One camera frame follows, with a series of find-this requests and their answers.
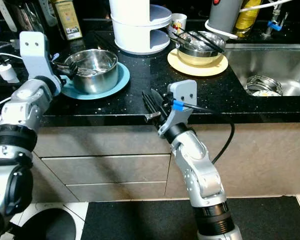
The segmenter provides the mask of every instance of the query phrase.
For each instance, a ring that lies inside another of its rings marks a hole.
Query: cabinet drawer
[[[172,154],[170,165],[169,165],[169,174],[166,181],[165,189],[166,198],[188,198],[187,187],[185,179],[178,167],[175,157]]]
[[[129,182],[67,185],[79,201],[156,199],[165,194],[166,182]]]
[[[166,181],[170,155],[42,158],[64,184]]]
[[[43,127],[34,152],[39,157],[169,154],[156,128],[140,126]]]
[[[33,154],[32,162],[32,203],[73,203],[78,201],[35,154]]]

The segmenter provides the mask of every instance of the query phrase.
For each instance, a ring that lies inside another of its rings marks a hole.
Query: black cable
[[[230,132],[230,136],[228,137],[226,143],[224,144],[223,148],[221,149],[221,151],[217,154],[217,156],[215,156],[215,158],[212,160],[212,163],[215,164],[217,162],[217,160],[221,157],[221,155],[225,152],[225,150],[227,149],[227,147],[229,146],[234,134],[235,134],[235,124],[234,122],[227,116],[221,115],[219,112],[217,111],[213,111],[209,108],[203,108],[203,107],[199,107],[196,105],[192,105],[192,104],[188,104],[188,103],[184,103],[183,104],[184,107],[187,108],[191,108],[194,110],[198,110],[204,113],[209,113],[209,114],[214,114],[217,115],[218,117],[220,117],[221,119],[225,120],[227,123],[229,123],[231,125],[231,132]]]

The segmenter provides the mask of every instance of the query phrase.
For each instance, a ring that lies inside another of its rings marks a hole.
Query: kitchen sink
[[[242,86],[267,76],[281,83],[283,96],[300,96],[300,44],[227,44],[225,56]]]

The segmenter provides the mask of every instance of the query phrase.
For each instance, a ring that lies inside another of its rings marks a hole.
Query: black floor mat
[[[300,240],[295,197],[227,202],[243,240]],[[188,200],[91,202],[81,240],[194,240],[196,232]]]

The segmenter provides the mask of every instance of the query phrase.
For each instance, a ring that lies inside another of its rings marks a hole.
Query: beige cabinet
[[[300,123],[236,124],[231,144],[216,163],[229,197],[300,194]],[[230,127],[192,126],[214,158]],[[186,197],[183,177],[171,160],[166,197]]]
[[[226,124],[191,127],[211,158],[230,133]],[[43,127],[34,152],[34,201],[188,197],[153,126]],[[215,166],[230,197],[300,194],[300,123],[236,124]]]

